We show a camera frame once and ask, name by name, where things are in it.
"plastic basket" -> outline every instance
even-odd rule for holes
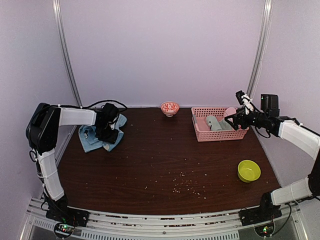
[[[224,117],[227,107],[192,107],[192,122],[198,142],[241,140],[246,135],[247,129],[210,131],[206,123],[207,116],[215,116],[218,121]]]

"wooden tabletop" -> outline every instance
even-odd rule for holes
[[[279,188],[252,129],[243,140],[197,142],[190,108],[166,117],[159,108],[123,113],[122,141],[111,152],[85,153],[72,136],[58,167],[72,207],[145,215],[219,212],[256,206]],[[244,183],[238,163],[250,159],[261,177]]]

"red and white bowl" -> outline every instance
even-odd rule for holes
[[[161,111],[167,116],[172,117],[179,111],[179,104],[173,101],[166,101],[160,106]]]

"blue cloth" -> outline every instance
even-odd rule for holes
[[[110,152],[112,149],[114,149],[118,145],[118,143],[123,138],[124,132],[121,131],[119,128],[125,125],[126,122],[127,122],[127,118],[122,114],[120,114],[118,121],[114,125],[114,129],[117,129],[119,131],[118,137],[114,144],[111,144],[105,141],[100,141],[98,138],[96,138],[95,126],[82,125],[79,128],[78,134],[79,134],[79,138],[80,138],[84,152],[87,153],[102,147],[106,149],[108,152]]]

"yellow-green bowl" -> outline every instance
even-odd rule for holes
[[[251,160],[243,160],[238,165],[238,177],[245,183],[251,183],[260,178],[261,170],[258,164]]]

